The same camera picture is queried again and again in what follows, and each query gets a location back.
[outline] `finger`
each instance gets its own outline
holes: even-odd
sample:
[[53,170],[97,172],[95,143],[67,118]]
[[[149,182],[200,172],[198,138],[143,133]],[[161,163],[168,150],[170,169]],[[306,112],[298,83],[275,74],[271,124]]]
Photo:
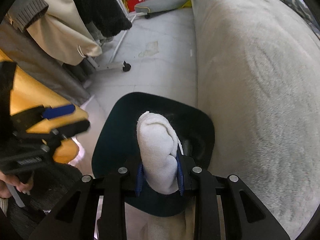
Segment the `finger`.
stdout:
[[17,190],[23,193],[32,190],[32,188],[33,188],[33,174],[26,184],[20,183],[20,185],[17,186]]
[[15,187],[19,186],[21,183],[17,176],[4,175],[2,172],[0,173],[0,180]]

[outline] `white metal frame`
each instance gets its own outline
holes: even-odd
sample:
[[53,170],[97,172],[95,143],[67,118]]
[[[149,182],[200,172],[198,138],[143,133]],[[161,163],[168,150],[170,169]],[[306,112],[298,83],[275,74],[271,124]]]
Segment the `white metal frame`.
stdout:
[[[133,13],[128,13],[126,7],[124,6],[122,0],[118,0],[118,3],[120,4],[121,8],[122,8],[122,11],[124,12],[125,16],[131,21],[131,23],[133,24],[134,20],[136,19],[136,17],[138,16],[144,16],[146,15],[146,13],[136,13],[136,12],[133,12]],[[123,65],[117,65],[117,64],[112,64],[111,63],[113,62],[118,50],[119,50],[119,47],[125,37],[125,35],[127,34],[128,30],[124,31],[110,60],[109,60],[109,63],[106,65],[106,66],[99,66],[95,60],[92,58],[92,57],[88,57],[88,61],[95,67],[95,69],[97,71],[101,71],[101,70],[106,70],[106,69],[112,69],[112,68],[119,68],[119,67],[123,67]]]

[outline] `red box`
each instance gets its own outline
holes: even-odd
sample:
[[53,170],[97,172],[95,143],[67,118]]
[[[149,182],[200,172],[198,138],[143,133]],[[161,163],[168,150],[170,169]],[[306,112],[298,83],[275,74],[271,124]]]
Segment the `red box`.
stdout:
[[134,6],[144,0],[127,0],[129,12],[134,12]]

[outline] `metal bolt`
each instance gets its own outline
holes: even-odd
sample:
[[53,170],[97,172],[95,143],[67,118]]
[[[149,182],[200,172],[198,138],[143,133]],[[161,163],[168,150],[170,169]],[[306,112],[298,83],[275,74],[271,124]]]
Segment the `metal bolt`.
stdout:
[[91,176],[89,175],[84,175],[81,179],[83,182],[89,182],[91,180]]
[[193,167],[192,171],[195,173],[200,173],[202,171],[202,169],[200,167]]
[[57,129],[53,129],[53,130],[52,130],[52,133],[53,133],[54,135],[58,135],[58,134],[59,134],[59,131],[58,131]]
[[128,169],[126,167],[121,167],[121,168],[118,169],[118,172],[120,174],[125,174],[125,173],[127,173],[127,171],[128,171]]
[[238,176],[236,176],[236,175],[231,175],[231,176],[229,177],[229,179],[230,179],[232,182],[237,182],[237,181],[239,180]]
[[46,153],[50,151],[50,147],[45,145],[45,144],[41,145],[40,149],[43,150]]

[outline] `tiled floor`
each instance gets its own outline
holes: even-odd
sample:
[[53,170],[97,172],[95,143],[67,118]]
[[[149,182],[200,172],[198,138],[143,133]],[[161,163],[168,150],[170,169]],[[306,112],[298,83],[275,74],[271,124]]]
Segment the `tiled floor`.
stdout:
[[[108,64],[120,35],[103,46],[96,59]],[[164,13],[146,20],[141,17],[125,36],[113,64],[131,64],[129,72],[121,68],[99,71],[89,92],[95,95],[108,115],[123,95],[141,91],[197,105],[196,36],[191,8]]]

